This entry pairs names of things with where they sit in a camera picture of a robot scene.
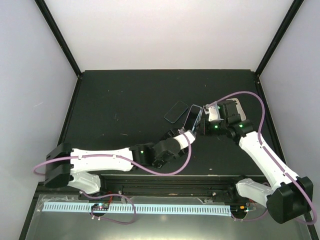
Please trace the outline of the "beige phone case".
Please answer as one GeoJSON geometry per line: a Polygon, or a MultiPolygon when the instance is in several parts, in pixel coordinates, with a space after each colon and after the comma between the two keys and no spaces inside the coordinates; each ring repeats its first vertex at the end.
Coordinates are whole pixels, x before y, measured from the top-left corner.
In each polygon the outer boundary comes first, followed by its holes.
{"type": "Polygon", "coordinates": [[[237,112],[240,114],[241,121],[245,121],[247,119],[246,114],[242,108],[242,105],[238,98],[233,98],[233,101],[236,103],[237,112]]]}

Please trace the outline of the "teal phone with ring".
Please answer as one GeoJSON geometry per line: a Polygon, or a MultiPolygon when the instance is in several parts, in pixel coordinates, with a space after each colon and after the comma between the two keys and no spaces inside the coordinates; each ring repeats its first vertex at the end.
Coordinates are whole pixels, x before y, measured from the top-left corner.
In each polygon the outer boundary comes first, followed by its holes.
{"type": "Polygon", "coordinates": [[[185,122],[183,124],[183,129],[185,131],[191,131],[194,133],[196,131],[197,125],[201,121],[202,113],[203,108],[199,105],[193,104],[187,113],[185,122]]]}

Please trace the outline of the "teal phone from blue case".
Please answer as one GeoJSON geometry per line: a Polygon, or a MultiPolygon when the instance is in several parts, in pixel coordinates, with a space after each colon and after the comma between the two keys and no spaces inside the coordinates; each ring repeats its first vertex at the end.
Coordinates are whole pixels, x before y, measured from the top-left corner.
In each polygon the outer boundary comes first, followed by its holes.
{"type": "Polygon", "coordinates": [[[164,115],[164,119],[169,123],[174,124],[188,110],[188,108],[189,106],[186,103],[177,101],[164,115]]]}

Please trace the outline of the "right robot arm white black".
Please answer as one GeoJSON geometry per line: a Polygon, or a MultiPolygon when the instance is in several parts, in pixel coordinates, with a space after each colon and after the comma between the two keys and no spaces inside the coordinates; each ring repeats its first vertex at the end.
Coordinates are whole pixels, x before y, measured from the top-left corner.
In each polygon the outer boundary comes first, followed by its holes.
{"type": "Polygon", "coordinates": [[[277,156],[255,131],[236,98],[207,104],[203,108],[208,116],[204,122],[204,135],[226,135],[232,139],[251,157],[268,181],[268,185],[264,185],[248,177],[241,179],[228,187],[230,200],[251,199],[264,206],[279,224],[312,210],[312,181],[299,177],[277,156]]]}

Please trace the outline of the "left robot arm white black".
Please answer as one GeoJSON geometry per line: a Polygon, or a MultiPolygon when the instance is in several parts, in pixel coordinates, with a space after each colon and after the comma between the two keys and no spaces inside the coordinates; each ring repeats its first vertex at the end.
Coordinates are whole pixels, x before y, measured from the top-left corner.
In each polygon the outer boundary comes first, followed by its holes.
{"type": "Polygon", "coordinates": [[[196,136],[191,131],[170,131],[158,143],[136,144],[115,150],[83,150],[61,143],[46,156],[44,186],[51,189],[72,187],[95,199],[103,199],[108,192],[101,171],[130,172],[134,168],[161,176],[157,170],[168,161],[187,155],[185,163],[169,176],[180,173],[191,159],[191,145],[196,136]]]}

